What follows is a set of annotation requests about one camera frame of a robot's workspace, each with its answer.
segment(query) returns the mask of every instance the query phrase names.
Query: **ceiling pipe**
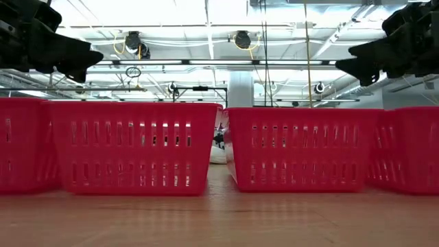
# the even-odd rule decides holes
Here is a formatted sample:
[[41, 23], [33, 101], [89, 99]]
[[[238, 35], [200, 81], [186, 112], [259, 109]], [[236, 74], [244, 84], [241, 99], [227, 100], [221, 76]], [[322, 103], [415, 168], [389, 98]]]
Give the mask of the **ceiling pipe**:
[[[12, 79], [18, 79], [26, 84], [31, 84], [31, 85], [37, 84], [37, 85], [43, 86], [45, 88], [49, 87], [48, 84], [45, 84], [44, 82], [41, 82], [35, 78], [27, 77], [25, 74], [18, 72], [18, 71], [15, 71], [14, 69], [3, 69], [1, 71], [5, 72], [4, 76], [10, 77]], [[65, 97], [69, 97], [69, 98], [78, 98], [77, 95], [70, 94], [70, 93], [60, 93], [60, 94], [65, 96]]]
[[73, 92], [100, 92], [100, 91], [147, 91], [142, 88], [82, 88], [82, 89], [72, 89], [72, 88], [53, 88], [53, 89], [20, 89], [20, 88], [0, 88], [0, 91], [42, 91], [42, 92], [58, 92], [58, 91], [73, 91]]

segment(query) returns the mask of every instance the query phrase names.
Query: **ceiling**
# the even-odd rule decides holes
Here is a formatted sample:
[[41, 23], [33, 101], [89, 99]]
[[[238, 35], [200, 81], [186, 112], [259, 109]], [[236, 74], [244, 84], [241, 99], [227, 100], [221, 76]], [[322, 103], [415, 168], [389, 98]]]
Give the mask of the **ceiling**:
[[[381, 24], [393, 11], [405, 5], [403, 0], [382, 0], [383, 5], [362, 5], [362, 0], [308, 0], [307, 22], [303, 1], [267, 0], [266, 14], [254, 0], [53, 0], [51, 6], [61, 13], [58, 33], [86, 40], [104, 54], [105, 60], [136, 60], [123, 50], [129, 31], [139, 31], [153, 60], [338, 60], [350, 58], [348, 48], [384, 37]], [[267, 23], [267, 57], [261, 22]], [[308, 25], [309, 47], [307, 46]], [[252, 53], [238, 49], [233, 36], [248, 31], [254, 46]], [[180, 86], [227, 87], [230, 71], [252, 71], [255, 83], [265, 81], [265, 67], [139, 65], [140, 77], [126, 78], [128, 66], [98, 65], [90, 68], [87, 87], [109, 88], [139, 85], [147, 93], [93, 92], [86, 95], [66, 93], [63, 97], [165, 98], [171, 82]], [[270, 65], [275, 98], [307, 98], [308, 71], [303, 66]], [[50, 76], [29, 74], [31, 79], [49, 84]], [[338, 71], [333, 64], [312, 66], [311, 85], [324, 82], [340, 91], [358, 84], [355, 78]], [[53, 74], [57, 86], [75, 87], [75, 82]], [[214, 92], [187, 92], [181, 98], [220, 98]]]

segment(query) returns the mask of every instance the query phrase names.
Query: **white wall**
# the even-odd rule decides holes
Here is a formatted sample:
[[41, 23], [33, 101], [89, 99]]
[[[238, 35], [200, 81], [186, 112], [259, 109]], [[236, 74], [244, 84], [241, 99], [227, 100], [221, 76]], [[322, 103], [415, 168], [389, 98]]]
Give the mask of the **white wall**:
[[393, 85], [383, 88], [383, 106], [385, 109], [395, 109], [408, 106], [435, 106], [439, 102], [439, 90], [427, 90], [424, 84], [404, 89], [396, 93], [390, 93]]

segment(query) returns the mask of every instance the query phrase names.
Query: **fluorescent light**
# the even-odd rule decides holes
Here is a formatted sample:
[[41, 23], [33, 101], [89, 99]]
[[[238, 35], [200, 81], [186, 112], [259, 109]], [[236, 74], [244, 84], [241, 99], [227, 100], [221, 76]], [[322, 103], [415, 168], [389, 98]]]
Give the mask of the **fluorescent light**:
[[357, 90], [357, 89], [359, 89], [359, 88], [361, 88], [361, 86], [354, 86], [353, 88], [347, 90], [345, 93], [350, 93], [350, 92], [352, 92], [352, 91], [354, 91], [354, 90]]
[[356, 99], [322, 99], [322, 102], [357, 102]]
[[112, 61], [101, 61], [98, 62], [96, 65], [112, 65]]
[[50, 101], [61, 101], [61, 102], [78, 102], [80, 99], [51, 99]]
[[252, 64], [251, 60], [190, 60], [189, 64]]
[[127, 65], [145, 65], [145, 64], [181, 64], [181, 60], [134, 60], [121, 61], [121, 64]]
[[[290, 65], [307, 65], [308, 61], [306, 60], [297, 60], [297, 61], [282, 61], [282, 60], [276, 60], [276, 61], [268, 61], [268, 64], [290, 64]], [[309, 64], [311, 65], [317, 65], [322, 64], [322, 61], [309, 61]]]
[[95, 101], [95, 102], [114, 102], [119, 101], [118, 99], [86, 99], [86, 101]]
[[50, 95], [40, 91], [19, 91], [19, 93], [24, 93], [35, 97], [51, 97]]

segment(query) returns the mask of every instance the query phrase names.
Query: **basket slot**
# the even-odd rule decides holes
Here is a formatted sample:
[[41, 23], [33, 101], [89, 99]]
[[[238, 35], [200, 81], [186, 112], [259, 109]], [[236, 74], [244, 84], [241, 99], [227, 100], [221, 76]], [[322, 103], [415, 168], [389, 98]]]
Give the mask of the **basket slot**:
[[10, 143], [12, 138], [11, 119], [6, 119], [6, 142]]
[[99, 145], [99, 122], [95, 121], [93, 124], [93, 143]]
[[180, 124], [176, 122], [174, 124], [174, 135], [176, 138], [176, 147], [180, 145]]
[[128, 145], [132, 147], [134, 145], [134, 123], [128, 122]]
[[180, 176], [180, 170], [178, 164], [174, 164], [174, 187], [178, 186], [178, 177]]
[[432, 123], [429, 131], [429, 148], [437, 148], [439, 146], [438, 124]]
[[82, 122], [82, 144], [88, 145], [88, 122]]
[[123, 130], [122, 130], [122, 123], [117, 122], [117, 128], [116, 128], [116, 143], [118, 146], [122, 146], [122, 136], [123, 136]]
[[78, 129], [78, 127], [76, 126], [76, 122], [72, 121], [71, 122], [71, 144], [72, 145], [76, 145], [76, 143], [77, 143], [77, 140], [76, 140], [76, 137], [78, 135], [77, 129]]
[[191, 140], [191, 123], [186, 123], [186, 146], [191, 147], [192, 146], [192, 140]]
[[152, 146], [156, 146], [157, 144], [157, 123], [151, 123], [151, 133], [152, 133]]
[[191, 164], [186, 164], [186, 187], [191, 186]]
[[139, 134], [140, 134], [140, 146], [145, 147], [146, 132], [145, 132], [145, 122], [144, 121], [141, 121], [139, 124]]

